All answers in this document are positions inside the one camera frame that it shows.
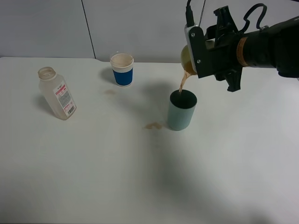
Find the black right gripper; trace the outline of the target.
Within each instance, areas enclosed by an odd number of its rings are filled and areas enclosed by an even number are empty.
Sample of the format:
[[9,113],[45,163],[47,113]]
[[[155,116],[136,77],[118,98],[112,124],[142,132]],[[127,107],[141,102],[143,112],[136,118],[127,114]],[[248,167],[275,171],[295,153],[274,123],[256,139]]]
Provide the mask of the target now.
[[242,66],[237,61],[237,44],[245,29],[238,30],[230,14],[228,6],[214,11],[217,17],[214,47],[209,50],[212,54],[213,70],[216,80],[226,80],[228,91],[241,89]]

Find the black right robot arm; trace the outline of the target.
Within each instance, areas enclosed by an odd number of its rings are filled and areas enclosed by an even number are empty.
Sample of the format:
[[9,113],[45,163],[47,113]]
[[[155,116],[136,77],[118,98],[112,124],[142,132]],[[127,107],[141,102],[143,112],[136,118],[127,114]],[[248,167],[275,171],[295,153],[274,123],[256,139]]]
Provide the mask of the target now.
[[238,30],[227,6],[214,11],[217,23],[206,30],[205,39],[213,39],[209,49],[216,80],[226,80],[228,91],[241,88],[244,67],[275,68],[281,77],[299,77],[299,18],[294,17],[271,27],[260,23],[267,6],[252,6]]

